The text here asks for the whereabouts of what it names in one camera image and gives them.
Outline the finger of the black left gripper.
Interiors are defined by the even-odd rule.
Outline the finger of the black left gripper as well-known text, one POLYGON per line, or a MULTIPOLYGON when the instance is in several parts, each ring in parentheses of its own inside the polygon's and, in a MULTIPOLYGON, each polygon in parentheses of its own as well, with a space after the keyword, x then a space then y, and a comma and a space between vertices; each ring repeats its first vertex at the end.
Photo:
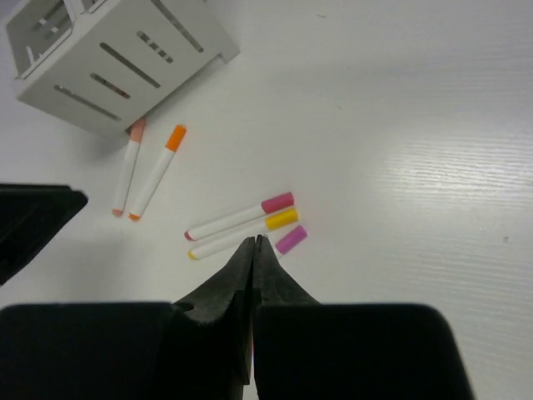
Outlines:
POLYGON ((68 185, 1 185, 1 284, 25 268, 88 203, 68 185))

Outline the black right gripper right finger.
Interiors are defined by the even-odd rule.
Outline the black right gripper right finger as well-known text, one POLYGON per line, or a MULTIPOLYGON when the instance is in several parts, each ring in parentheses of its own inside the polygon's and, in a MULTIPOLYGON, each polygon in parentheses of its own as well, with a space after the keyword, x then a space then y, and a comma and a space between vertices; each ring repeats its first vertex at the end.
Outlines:
POLYGON ((264 235, 256 238, 252 260, 253 369, 260 399, 288 399, 292 374, 299 372, 301 349, 296 313, 316 306, 312 297, 282 267, 274 246, 264 235))

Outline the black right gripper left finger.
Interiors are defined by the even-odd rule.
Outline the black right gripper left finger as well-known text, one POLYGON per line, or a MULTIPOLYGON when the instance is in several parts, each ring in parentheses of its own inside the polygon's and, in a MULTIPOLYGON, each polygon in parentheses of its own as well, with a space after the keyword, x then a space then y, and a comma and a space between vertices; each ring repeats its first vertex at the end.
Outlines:
POLYGON ((252 369, 252 264, 255 239, 176 305, 178 393, 184 399, 241 399, 252 369))

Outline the orange capped white marker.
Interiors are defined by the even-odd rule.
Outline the orange capped white marker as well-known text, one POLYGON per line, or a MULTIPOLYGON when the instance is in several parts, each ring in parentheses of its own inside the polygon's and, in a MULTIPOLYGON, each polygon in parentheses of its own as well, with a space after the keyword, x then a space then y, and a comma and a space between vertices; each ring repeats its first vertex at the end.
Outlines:
POLYGON ((141 191, 138 193, 137 200, 128 213, 130 220, 136 222, 141 219, 186 133, 187 129, 185 126, 175 126, 141 191))

